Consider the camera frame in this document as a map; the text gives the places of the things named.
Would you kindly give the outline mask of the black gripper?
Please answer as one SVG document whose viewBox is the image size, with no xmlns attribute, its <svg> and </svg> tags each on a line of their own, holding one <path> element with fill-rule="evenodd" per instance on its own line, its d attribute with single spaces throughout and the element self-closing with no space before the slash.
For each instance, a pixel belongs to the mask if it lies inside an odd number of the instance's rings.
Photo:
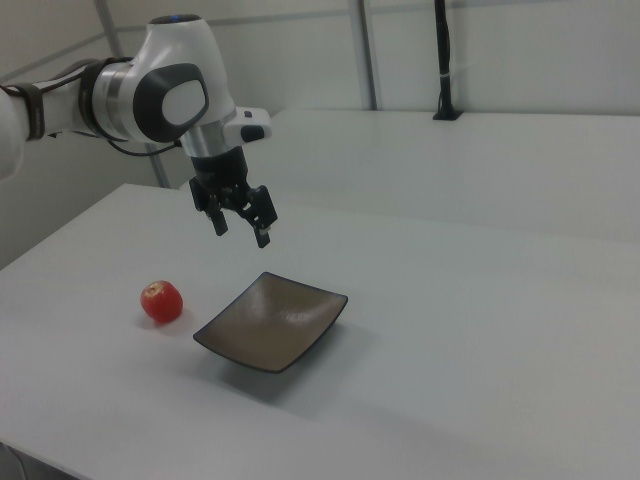
<svg viewBox="0 0 640 480">
<path fill-rule="evenodd" d="M 265 248 L 270 243 L 269 231 L 278 215 L 266 186 L 249 188 L 243 148 L 235 147 L 213 157 L 192 157 L 191 161 L 196 176 L 188 184 L 194 206 L 206 214 L 216 235 L 222 236 L 228 231 L 219 201 L 231 198 L 240 201 L 238 215 L 252 227 L 257 246 Z"/>
</svg>

